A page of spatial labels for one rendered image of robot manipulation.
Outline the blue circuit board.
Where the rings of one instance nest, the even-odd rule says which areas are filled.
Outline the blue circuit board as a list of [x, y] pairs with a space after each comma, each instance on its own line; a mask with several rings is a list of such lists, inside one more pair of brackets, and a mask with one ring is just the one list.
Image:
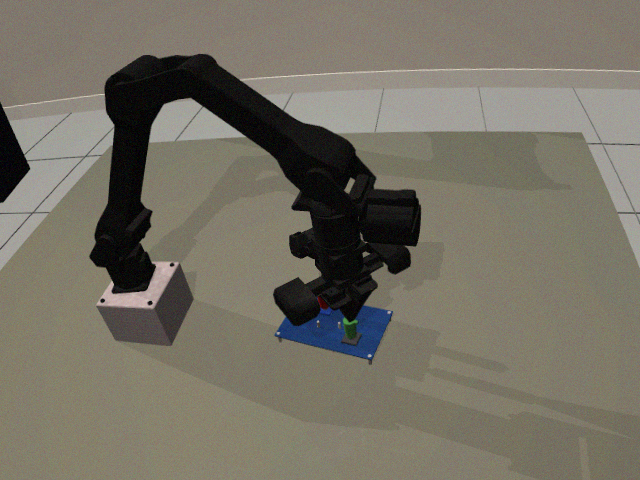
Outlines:
[[352, 356], [372, 359], [383, 337], [393, 311], [363, 306], [354, 321], [349, 322], [340, 310], [333, 311], [317, 297], [320, 313], [300, 326], [294, 326], [285, 316], [275, 336]]

